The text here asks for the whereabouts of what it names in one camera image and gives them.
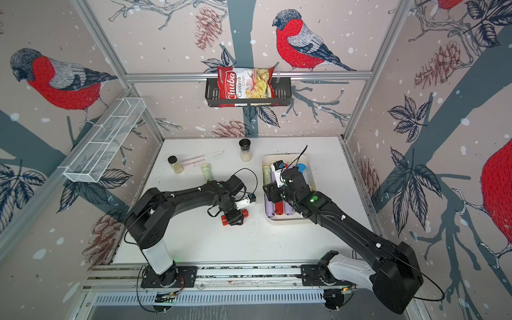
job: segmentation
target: red bird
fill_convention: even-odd
[[[430,0],[427,0],[427,1],[419,4],[418,6],[421,6],[428,1],[430,1]],[[450,16],[450,9],[453,8],[454,6],[458,5],[459,3],[461,3],[462,0],[433,0],[433,2],[437,5],[437,9],[436,9],[436,12],[432,15],[431,20],[434,19],[434,16],[439,11],[439,9],[446,10],[448,12],[448,19],[453,19],[453,17]]]
[[[464,203],[460,214],[464,214],[466,205],[483,211],[505,235],[507,245],[499,253],[494,253],[485,243],[480,243],[496,259],[496,265],[491,267],[499,269],[499,258],[512,251],[512,139],[487,160],[483,166],[481,183],[483,205],[466,202],[462,191],[454,190],[461,195]]]
[[[321,65],[336,65],[347,71],[355,71],[341,63],[322,38],[309,30],[297,10],[281,11],[275,16],[272,26],[277,27],[278,52],[291,65],[290,71],[295,68],[308,68],[312,71]]]
[[[49,103],[67,110],[83,110],[86,120],[87,108],[99,96],[103,86],[117,79],[105,72],[84,68],[76,63],[60,62],[43,56],[30,48],[18,50],[11,57],[12,73],[18,81],[23,79],[36,89]]]

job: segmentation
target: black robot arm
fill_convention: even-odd
[[[423,284],[412,248],[404,242],[396,245],[366,229],[344,213],[329,197],[311,191],[298,167],[282,169],[284,166],[281,163],[274,163],[274,170],[276,180],[279,179],[282,186],[278,187],[276,182],[264,186],[267,199],[273,203],[285,200],[303,217],[328,229],[352,247],[374,270],[366,273],[368,289],[372,289],[390,310],[403,313]],[[338,252],[331,251],[319,263],[324,282],[348,280],[351,276],[360,279],[360,272],[367,272],[364,269],[348,268],[348,259],[342,255],[339,255],[342,258],[336,258],[337,255]]]
[[[171,284],[176,278],[176,263],[163,241],[169,220],[184,211],[217,205],[229,225],[241,225],[244,215],[240,209],[255,201],[253,194],[243,201],[235,200],[235,195],[243,188],[243,182],[233,175],[226,182],[213,180],[200,187],[180,191],[161,192],[151,188],[137,201],[124,225],[142,250],[151,271],[159,276],[162,286]]]

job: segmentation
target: white wire basket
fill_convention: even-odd
[[[98,182],[122,143],[132,131],[146,104],[142,98],[117,100],[112,115],[99,127],[92,139],[71,162],[64,175],[71,181]]]

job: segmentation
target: white table surface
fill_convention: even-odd
[[[258,175],[257,200],[247,207],[249,217],[241,226],[223,226],[221,215],[208,216],[200,207],[173,217],[164,235],[166,246],[176,262],[267,262],[318,260],[329,250],[350,256],[352,249],[333,233],[312,222],[299,225],[274,225],[265,215],[261,161],[264,156],[300,153],[308,145],[308,156],[316,189],[330,197],[346,214],[371,230],[345,155],[337,137],[286,137],[251,139],[252,160],[240,159],[240,139],[172,139],[165,140],[144,191],[176,191],[204,183],[201,165],[209,163],[215,180],[226,181],[238,169],[247,167]],[[176,175],[167,162],[175,155],[187,159],[223,150],[224,153],[203,163],[188,166]],[[247,186],[255,187],[254,175],[248,170],[237,176]],[[128,234],[128,241],[133,238]],[[113,263],[144,263],[139,248],[121,242]]]

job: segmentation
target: blue cap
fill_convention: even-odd
[[[298,167],[298,171],[299,171],[300,173],[304,173],[304,170],[306,170],[306,165],[305,165],[305,164],[303,164],[303,163],[299,163],[299,164],[297,165],[297,167]]]

